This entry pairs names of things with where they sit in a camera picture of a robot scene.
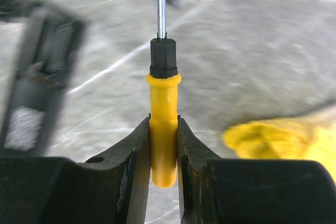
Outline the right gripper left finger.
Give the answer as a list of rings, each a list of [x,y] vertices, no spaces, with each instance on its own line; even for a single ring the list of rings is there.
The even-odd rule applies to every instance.
[[[144,223],[149,119],[109,149],[63,157],[1,159],[1,223]]]

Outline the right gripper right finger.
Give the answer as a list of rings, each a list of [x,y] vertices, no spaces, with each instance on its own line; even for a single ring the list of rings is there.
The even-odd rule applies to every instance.
[[[335,223],[335,185],[315,161],[224,159],[177,129],[181,223]]]

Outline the black remote control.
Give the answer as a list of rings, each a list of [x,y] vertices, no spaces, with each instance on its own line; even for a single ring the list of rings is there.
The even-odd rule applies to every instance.
[[[84,21],[58,8],[30,10],[1,129],[1,156],[46,153],[84,31]]]

